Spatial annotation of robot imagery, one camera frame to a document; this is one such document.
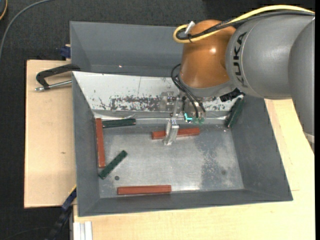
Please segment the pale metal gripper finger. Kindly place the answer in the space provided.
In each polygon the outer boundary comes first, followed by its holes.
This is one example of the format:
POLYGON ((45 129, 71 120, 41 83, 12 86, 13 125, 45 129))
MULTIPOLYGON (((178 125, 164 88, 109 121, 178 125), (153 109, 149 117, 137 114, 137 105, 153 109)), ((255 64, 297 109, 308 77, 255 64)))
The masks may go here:
POLYGON ((163 139, 163 144, 165 146, 170 146, 172 144, 172 121, 169 120, 168 123, 166 124, 165 128, 165 137, 163 139))
POLYGON ((170 143, 174 143, 177 139, 178 131, 179 131, 179 124, 175 119, 171 120, 171 126, 170 126, 170 143))

